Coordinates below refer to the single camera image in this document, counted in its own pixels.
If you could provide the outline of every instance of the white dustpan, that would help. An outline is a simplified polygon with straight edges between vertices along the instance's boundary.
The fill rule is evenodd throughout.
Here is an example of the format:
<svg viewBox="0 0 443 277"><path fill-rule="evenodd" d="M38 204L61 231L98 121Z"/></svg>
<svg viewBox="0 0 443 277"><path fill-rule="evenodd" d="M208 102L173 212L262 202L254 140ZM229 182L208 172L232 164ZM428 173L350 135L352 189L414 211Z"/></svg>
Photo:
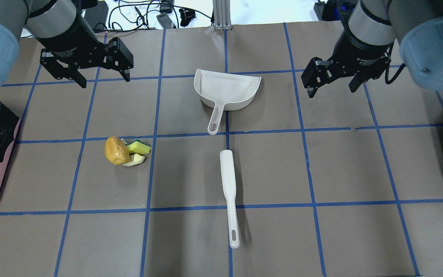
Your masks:
<svg viewBox="0 0 443 277"><path fill-rule="evenodd" d="M254 99L261 77L197 69L194 88L201 101L213 108L208 133L216 135L224 110L242 109Z"/></svg>

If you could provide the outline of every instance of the white floor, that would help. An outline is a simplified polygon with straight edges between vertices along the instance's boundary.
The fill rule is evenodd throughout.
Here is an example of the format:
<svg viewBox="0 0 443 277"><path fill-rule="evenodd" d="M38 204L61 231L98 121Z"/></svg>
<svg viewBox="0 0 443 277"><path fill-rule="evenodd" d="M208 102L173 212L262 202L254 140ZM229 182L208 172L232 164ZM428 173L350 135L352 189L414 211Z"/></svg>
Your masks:
<svg viewBox="0 0 443 277"><path fill-rule="evenodd" d="M109 12L118 6L115 0L104 0L109 5ZM300 21L317 21L315 12L313 10L314 3L317 0L286 0L284 2L268 1L268 0L232 0L230 1L230 17L232 24L263 24L263 23L282 23L282 22L300 22ZM121 2L121 5L128 5L128 3ZM208 16L213 12L213 2L211 0L175 0L174 5L180 7L189 7L197 9ZM146 6L137 6L142 14L146 13ZM151 9L158 9L158 5L152 5ZM138 14L134 7L122 7L122 13L131 21L134 21ZM151 12L148 14L150 28L162 28L158 23L156 16L159 12ZM169 14L170 19L177 25L175 14ZM111 22L117 22L121 25L123 30L130 30L136 25L129 23L116 9L111 17ZM209 18L198 14L186 28L190 27L205 27L211 25ZM30 35L26 30L23 30L22 36Z"/></svg>

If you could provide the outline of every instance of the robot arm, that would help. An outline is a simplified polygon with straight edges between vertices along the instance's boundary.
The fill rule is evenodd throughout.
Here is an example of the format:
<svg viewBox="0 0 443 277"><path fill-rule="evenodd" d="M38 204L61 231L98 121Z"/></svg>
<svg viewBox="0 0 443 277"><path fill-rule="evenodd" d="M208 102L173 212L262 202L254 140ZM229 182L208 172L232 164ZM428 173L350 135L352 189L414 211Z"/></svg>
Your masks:
<svg viewBox="0 0 443 277"><path fill-rule="evenodd" d="M443 0L360 0L341 21L344 31L331 58L312 58L302 74L310 98L338 78L353 77L352 92L378 79L389 68L396 38L413 81L443 90Z"/></svg>
<svg viewBox="0 0 443 277"><path fill-rule="evenodd" d="M119 38L99 42L80 10L71 0L0 0L0 86L18 57L23 26L45 47L40 63L55 79L74 80L85 88L78 69L102 67L129 81L132 53Z"/></svg>

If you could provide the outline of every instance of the white brush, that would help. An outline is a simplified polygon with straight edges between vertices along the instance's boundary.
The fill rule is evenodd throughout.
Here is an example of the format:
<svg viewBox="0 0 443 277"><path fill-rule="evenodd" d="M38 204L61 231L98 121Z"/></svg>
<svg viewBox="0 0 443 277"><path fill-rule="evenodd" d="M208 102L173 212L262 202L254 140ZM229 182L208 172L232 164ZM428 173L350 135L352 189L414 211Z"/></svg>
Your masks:
<svg viewBox="0 0 443 277"><path fill-rule="evenodd" d="M237 249L239 242L239 222L237 221L237 211L235 209L235 195L237 188L235 186L235 168L233 165L233 154L230 150L220 152L221 183L223 185L223 194L225 195L226 208L228 212L228 237L230 238L230 247Z"/></svg>

